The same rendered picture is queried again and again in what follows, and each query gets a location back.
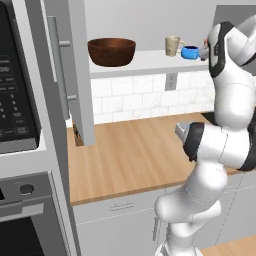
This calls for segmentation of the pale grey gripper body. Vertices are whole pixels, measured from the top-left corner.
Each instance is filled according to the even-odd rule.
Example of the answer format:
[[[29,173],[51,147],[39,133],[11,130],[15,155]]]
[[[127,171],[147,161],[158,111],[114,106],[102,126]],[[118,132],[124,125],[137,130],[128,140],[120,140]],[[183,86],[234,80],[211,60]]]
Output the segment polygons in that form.
[[[202,61],[205,61],[209,58],[209,46],[208,46],[208,40],[204,40],[203,46],[200,48],[199,56]]]

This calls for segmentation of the plain grey cabinet door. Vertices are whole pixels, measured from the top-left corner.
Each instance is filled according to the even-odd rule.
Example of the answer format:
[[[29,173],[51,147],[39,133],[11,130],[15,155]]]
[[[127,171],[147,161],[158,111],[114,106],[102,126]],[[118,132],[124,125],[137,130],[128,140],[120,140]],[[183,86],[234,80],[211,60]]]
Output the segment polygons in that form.
[[[230,21],[234,26],[238,26],[255,14],[256,5],[218,5],[213,24]]]

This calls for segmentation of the white cabinet shelf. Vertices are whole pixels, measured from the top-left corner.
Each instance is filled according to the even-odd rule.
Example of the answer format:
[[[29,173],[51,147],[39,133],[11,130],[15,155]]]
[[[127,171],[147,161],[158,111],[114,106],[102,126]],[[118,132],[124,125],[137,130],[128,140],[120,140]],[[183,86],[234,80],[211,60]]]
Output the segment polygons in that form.
[[[166,56],[164,50],[136,51],[132,61],[121,67],[102,67],[89,60],[91,79],[194,72],[207,69],[207,61],[187,60],[179,54],[174,57]]]

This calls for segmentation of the blue cup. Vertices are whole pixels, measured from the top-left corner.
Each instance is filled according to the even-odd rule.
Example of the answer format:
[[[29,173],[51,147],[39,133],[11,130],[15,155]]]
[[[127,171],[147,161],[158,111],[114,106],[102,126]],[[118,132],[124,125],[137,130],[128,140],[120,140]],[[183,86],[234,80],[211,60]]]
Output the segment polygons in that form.
[[[181,57],[188,60],[196,60],[199,57],[199,48],[196,46],[184,46]]]

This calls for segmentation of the beige mug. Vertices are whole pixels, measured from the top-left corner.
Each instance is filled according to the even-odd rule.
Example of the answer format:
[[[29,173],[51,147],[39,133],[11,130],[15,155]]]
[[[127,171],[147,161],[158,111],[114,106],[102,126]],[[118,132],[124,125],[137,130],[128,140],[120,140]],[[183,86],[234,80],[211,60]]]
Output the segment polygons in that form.
[[[174,57],[180,44],[185,45],[185,42],[178,36],[167,36],[165,38],[165,54],[167,56]]]

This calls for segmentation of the black hob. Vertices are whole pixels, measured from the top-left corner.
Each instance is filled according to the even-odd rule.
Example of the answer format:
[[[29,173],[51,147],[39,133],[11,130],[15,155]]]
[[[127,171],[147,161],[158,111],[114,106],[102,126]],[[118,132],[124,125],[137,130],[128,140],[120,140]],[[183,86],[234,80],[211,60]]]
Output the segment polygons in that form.
[[[212,125],[216,125],[215,116],[213,112],[202,113],[202,116],[208,120]]]

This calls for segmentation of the brown wooden bowl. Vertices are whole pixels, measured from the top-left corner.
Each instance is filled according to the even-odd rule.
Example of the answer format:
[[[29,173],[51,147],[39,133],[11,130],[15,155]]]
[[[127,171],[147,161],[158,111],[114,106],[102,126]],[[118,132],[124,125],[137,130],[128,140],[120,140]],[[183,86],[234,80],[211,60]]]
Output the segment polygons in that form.
[[[98,38],[90,40],[87,45],[92,62],[103,67],[128,65],[136,48],[133,40],[125,38]]]

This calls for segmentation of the grey lower cupboard run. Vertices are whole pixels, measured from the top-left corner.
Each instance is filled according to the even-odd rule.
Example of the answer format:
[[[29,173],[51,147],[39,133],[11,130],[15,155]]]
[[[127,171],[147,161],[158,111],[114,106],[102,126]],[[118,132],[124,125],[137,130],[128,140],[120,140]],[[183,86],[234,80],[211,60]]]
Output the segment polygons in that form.
[[[199,249],[256,235],[256,170],[229,176],[220,202],[221,215],[196,235]]]

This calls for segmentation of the grey drawer front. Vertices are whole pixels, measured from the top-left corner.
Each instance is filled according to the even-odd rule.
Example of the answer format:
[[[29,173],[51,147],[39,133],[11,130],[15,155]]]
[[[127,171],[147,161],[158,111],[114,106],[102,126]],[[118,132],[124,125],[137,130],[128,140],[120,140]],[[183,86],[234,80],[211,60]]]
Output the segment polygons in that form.
[[[153,209],[156,199],[164,194],[165,190],[159,189],[74,206],[73,211],[75,216],[75,222],[77,225],[81,225],[93,221],[112,218],[114,216],[125,215],[130,212]],[[127,202],[135,203],[135,207],[119,211],[110,211],[110,207],[112,207],[114,204],[123,205]]]

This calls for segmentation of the black microwave oven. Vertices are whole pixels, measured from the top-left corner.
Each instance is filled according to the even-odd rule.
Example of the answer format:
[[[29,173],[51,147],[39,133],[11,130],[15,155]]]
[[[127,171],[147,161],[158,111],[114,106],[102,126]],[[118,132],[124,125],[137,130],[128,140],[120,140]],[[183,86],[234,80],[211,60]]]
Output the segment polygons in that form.
[[[40,132],[12,0],[0,0],[0,154],[37,149]]]

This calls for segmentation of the grey lower cupboard door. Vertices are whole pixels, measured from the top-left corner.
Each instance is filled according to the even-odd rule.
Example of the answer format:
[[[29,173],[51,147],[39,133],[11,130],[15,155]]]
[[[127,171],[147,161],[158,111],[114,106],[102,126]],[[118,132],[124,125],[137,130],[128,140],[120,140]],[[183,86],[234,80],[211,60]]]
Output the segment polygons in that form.
[[[155,212],[152,209],[78,225],[82,256],[155,256],[159,246],[152,240]]]

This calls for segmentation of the black oven knob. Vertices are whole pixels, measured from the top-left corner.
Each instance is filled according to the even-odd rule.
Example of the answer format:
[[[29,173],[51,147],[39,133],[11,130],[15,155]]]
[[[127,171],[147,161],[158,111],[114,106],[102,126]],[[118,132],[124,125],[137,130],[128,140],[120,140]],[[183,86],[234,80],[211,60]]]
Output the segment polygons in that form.
[[[20,193],[22,195],[31,195],[34,191],[34,186],[32,184],[24,184],[20,187]]]

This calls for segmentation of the silver oven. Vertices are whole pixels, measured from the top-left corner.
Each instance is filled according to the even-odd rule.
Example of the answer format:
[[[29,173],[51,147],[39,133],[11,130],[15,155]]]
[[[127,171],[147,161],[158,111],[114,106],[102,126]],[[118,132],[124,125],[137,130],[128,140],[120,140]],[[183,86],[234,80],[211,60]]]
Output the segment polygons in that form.
[[[53,195],[47,172],[0,180],[0,256],[71,256]]]

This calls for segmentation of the grey wall socket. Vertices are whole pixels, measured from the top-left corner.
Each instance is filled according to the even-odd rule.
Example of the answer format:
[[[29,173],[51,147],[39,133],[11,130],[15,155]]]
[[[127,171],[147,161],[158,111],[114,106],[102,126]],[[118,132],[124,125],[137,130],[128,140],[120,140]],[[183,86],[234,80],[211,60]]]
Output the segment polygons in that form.
[[[165,80],[165,90],[166,91],[172,91],[176,89],[177,85],[177,73],[167,73],[166,74],[166,80]]]

